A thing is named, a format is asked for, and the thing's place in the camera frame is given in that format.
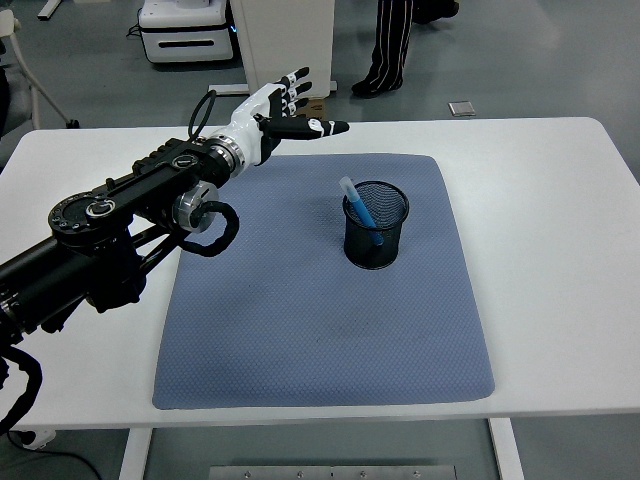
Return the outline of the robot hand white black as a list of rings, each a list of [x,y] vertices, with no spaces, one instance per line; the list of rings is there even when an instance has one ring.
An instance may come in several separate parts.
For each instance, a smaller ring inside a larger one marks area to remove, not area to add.
[[[308,103],[303,95],[312,87],[309,73],[302,67],[267,83],[234,110],[225,135],[239,148],[241,167],[263,164],[282,140],[316,140],[350,129],[344,121],[298,114]]]

